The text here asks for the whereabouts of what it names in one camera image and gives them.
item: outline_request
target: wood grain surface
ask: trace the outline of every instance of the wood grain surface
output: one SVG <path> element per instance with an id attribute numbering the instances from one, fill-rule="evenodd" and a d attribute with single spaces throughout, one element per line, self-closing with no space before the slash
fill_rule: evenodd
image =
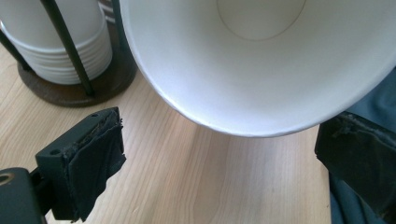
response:
<path id="1" fill-rule="evenodd" d="M 318 127 L 276 138 L 217 133 L 178 114 L 140 72 L 100 105 L 50 105 L 24 86 L 2 46 L 0 169 L 32 171 L 39 150 L 111 106 L 123 118 L 127 162 L 85 223 L 331 223 L 328 173 L 314 153 Z"/>

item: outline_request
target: dark wooden base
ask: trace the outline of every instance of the dark wooden base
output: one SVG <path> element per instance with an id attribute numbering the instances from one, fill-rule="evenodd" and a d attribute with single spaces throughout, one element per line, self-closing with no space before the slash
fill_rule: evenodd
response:
<path id="1" fill-rule="evenodd" d="M 127 89 L 134 80 L 137 65 L 128 49 L 118 47 L 117 35 L 112 37 L 113 59 L 107 70 L 91 80 L 94 96 L 88 96 L 82 85 L 60 85 L 39 77 L 33 70 L 18 65 L 23 83 L 38 97 L 55 105 L 82 107 L 100 104 Z"/>

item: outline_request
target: round brown base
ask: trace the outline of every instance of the round brown base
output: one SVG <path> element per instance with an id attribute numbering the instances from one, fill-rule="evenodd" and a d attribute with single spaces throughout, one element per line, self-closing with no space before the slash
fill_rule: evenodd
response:
<path id="1" fill-rule="evenodd" d="M 61 106 L 81 107 L 102 103 L 131 85 L 137 66 L 129 50 L 113 48 L 113 59 L 107 70 L 91 80 L 94 96 L 88 96 L 82 85 L 60 85 L 39 77 L 33 70 L 18 65 L 23 83 L 41 99 Z"/>

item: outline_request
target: wooden table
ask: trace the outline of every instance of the wooden table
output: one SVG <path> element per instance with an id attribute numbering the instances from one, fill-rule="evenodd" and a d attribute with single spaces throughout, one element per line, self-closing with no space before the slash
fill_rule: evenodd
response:
<path id="1" fill-rule="evenodd" d="M 314 153 L 318 127 L 277 138 L 216 133 L 179 115 L 140 72 L 103 104 L 50 105 L 24 86 L 2 46 L 0 169 L 32 171 L 39 150 L 111 106 L 123 118 L 127 162 L 86 223 L 331 223 L 328 173 Z M 47 220 L 62 223 L 51 213 Z"/>

